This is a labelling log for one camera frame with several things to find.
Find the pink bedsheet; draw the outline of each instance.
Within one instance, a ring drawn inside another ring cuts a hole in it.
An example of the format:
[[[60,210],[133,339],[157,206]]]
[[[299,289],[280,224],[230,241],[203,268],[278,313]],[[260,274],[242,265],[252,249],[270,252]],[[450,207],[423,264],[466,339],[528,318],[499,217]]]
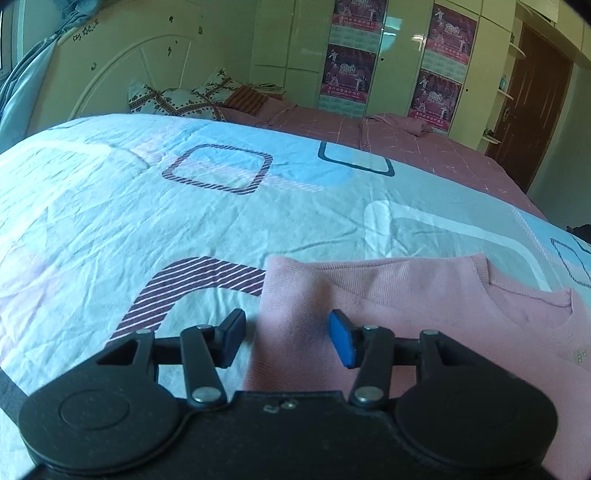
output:
[[[400,126],[401,117],[391,113],[358,120],[274,99],[256,117],[229,109],[223,113],[230,122],[315,138],[406,163],[545,220],[496,161],[443,135],[416,137]]]

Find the blue curtain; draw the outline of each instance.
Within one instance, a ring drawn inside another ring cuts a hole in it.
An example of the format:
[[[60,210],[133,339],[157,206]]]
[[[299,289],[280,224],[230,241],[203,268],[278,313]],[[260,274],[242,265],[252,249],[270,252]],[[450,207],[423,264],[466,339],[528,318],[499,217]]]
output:
[[[63,23],[35,45],[16,65],[0,89],[0,153],[23,140],[39,97],[57,40],[92,18],[105,0],[54,0]]]

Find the patterned pillowcase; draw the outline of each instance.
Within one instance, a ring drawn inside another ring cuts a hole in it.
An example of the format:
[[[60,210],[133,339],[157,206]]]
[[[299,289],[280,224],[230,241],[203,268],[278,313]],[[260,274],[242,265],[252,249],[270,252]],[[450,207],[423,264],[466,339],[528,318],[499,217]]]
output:
[[[131,113],[226,121],[219,108],[207,96],[205,87],[191,92],[174,88],[159,92],[141,82],[133,82],[129,87],[128,101]]]
[[[218,71],[217,75],[205,84],[205,92],[207,98],[209,98],[216,105],[222,105],[230,96],[236,92],[242,84],[235,80],[232,80],[227,74],[225,69]]]
[[[225,107],[238,110],[248,115],[256,115],[263,103],[265,103],[269,97],[257,92],[254,88],[247,85],[242,85],[236,92],[230,95],[228,99],[223,103]]]

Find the pink sweater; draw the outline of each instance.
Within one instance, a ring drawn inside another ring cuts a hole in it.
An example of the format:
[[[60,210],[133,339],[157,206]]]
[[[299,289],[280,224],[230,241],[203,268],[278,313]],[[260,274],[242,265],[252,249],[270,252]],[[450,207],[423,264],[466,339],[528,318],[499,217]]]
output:
[[[482,254],[323,264],[274,257],[244,388],[348,394],[356,371],[330,342],[335,308],[398,337],[438,329],[541,389],[559,422],[544,466],[561,480],[591,476],[591,312],[570,288],[533,290]],[[390,396],[414,382],[414,367],[396,367]]]

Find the wooden door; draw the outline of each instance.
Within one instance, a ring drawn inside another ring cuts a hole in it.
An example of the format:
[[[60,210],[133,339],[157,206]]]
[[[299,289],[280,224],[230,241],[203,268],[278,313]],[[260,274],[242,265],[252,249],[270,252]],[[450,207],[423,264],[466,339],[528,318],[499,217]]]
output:
[[[562,110],[573,63],[524,24],[509,95],[486,154],[505,169],[524,192],[544,158]]]

